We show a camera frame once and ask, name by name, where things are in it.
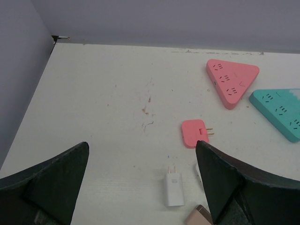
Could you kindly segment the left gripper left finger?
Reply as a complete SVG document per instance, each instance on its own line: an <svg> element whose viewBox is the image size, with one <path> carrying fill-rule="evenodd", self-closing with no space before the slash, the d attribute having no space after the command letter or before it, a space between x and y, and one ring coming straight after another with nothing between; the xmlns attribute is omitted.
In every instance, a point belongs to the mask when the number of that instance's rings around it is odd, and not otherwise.
<svg viewBox="0 0 300 225"><path fill-rule="evenodd" d="M69 225L89 158L81 142L0 180L2 225Z"/></svg>

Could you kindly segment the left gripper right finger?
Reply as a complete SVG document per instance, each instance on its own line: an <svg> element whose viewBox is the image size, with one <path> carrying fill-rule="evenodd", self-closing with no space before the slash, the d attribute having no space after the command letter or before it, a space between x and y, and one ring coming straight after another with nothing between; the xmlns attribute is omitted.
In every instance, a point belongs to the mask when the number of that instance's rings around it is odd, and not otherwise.
<svg viewBox="0 0 300 225"><path fill-rule="evenodd" d="M300 182L236 158L205 141L195 148L215 225L298 225Z"/></svg>

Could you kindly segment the beige pink charger plug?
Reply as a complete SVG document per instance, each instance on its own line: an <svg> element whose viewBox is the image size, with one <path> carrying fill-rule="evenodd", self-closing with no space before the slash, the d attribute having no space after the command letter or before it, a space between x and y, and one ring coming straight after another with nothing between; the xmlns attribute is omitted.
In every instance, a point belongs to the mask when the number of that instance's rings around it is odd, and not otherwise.
<svg viewBox="0 0 300 225"><path fill-rule="evenodd" d="M212 225L211 214L202 205L196 206L186 218L186 225Z"/></svg>

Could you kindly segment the white plug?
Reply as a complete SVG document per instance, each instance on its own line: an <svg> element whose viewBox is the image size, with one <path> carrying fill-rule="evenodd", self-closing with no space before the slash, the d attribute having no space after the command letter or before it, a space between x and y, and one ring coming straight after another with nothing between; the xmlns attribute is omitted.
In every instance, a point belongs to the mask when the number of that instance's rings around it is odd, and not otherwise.
<svg viewBox="0 0 300 225"><path fill-rule="evenodd" d="M202 184L202 178L201 178L199 166L197 163L195 164L195 172L196 172L196 176L197 176L199 183Z"/></svg>

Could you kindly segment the white square charger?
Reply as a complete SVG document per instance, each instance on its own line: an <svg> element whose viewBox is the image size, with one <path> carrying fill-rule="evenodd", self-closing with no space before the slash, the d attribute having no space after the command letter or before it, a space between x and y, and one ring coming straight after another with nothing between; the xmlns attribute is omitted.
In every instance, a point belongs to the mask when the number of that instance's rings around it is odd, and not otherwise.
<svg viewBox="0 0 300 225"><path fill-rule="evenodd" d="M166 207L180 207L185 205L182 174L177 172L176 166L171 172L168 167L168 172L164 179L164 198Z"/></svg>

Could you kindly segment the teal triangular socket adapter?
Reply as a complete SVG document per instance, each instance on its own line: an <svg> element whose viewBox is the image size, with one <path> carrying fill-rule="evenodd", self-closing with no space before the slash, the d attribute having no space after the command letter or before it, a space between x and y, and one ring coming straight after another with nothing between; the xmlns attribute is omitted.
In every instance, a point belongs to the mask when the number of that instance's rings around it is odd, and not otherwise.
<svg viewBox="0 0 300 225"><path fill-rule="evenodd" d="M300 90L255 90L250 103L290 142L300 141Z"/></svg>

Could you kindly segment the pink triangular socket adapter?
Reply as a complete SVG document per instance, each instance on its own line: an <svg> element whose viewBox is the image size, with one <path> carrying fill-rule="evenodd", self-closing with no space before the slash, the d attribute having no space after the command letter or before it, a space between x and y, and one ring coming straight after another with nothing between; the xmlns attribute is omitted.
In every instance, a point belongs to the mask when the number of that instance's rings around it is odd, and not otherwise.
<svg viewBox="0 0 300 225"><path fill-rule="evenodd" d="M257 78L260 69L255 65L210 59L206 72L224 107L231 110Z"/></svg>

